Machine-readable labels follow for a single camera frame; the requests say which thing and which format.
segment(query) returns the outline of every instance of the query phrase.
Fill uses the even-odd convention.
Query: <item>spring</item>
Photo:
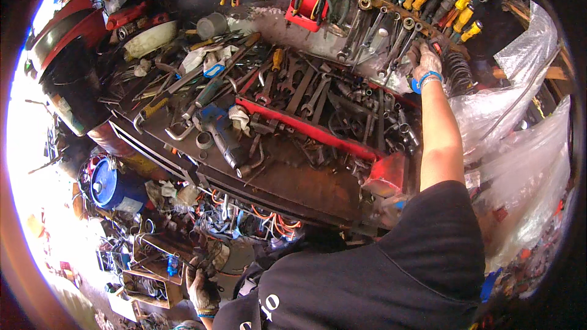
[[[451,51],[444,60],[443,68],[452,97],[466,95],[473,91],[473,74],[463,54]]]

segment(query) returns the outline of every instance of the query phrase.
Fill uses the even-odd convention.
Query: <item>plastic sheet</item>
[[[540,69],[556,50],[558,33],[547,12],[530,2],[530,26],[517,39],[497,53],[494,58],[504,70],[511,86],[483,90],[467,96],[449,99],[463,138],[465,165],[478,161],[495,150],[498,141],[521,120],[528,104],[540,89],[548,67]],[[535,72],[539,71],[530,90],[482,141],[483,135],[524,92]]]
[[[553,114],[500,143],[467,173],[491,186],[473,201],[485,244],[485,271],[507,266],[522,248],[532,249],[550,222],[570,176],[570,98]]]

